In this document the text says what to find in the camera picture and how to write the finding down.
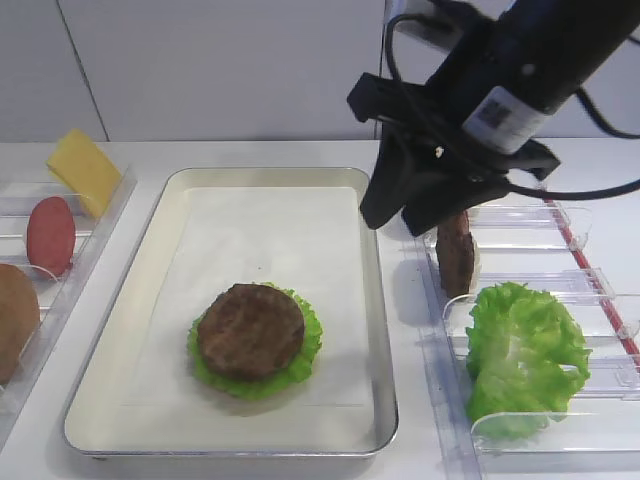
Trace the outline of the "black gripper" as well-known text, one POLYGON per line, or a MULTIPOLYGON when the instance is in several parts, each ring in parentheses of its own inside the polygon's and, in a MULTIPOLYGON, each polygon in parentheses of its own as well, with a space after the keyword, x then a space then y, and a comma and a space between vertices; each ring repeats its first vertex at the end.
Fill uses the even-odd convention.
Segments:
POLYGON ((371 230, 384 226, 405 205, 406 227, 414 237, 421 236, 471 207, 506 196, 510 170, 544 180, 560 165, 548 147, 534 140, 514 154, 483 146, 449 123, 421 85, 364 73, 347 103, 358 121, 383 125, 360 203, 371 230))

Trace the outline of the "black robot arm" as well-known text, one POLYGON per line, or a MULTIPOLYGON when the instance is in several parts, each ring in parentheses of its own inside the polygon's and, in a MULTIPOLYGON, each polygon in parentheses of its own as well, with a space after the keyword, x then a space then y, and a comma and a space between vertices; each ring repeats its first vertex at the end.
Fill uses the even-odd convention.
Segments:
POLYGON ((347 98, 357 120, 382 126, 360 203, 365 224, 378 229, 400 215, 417 236, 510 193, 556 199, 508 174, 544 180, 558 167, 535 136, 571 97, 611 131, 583 85, 638 25, 635 1, 516 1, 497 18, 463 1, 437 1, 430 14, 390 18, 388 75, 363 74, 347 98), (403 23, 418 24, 447 53, 422 84, 405 81, 397 65, 394 36, 403 23))

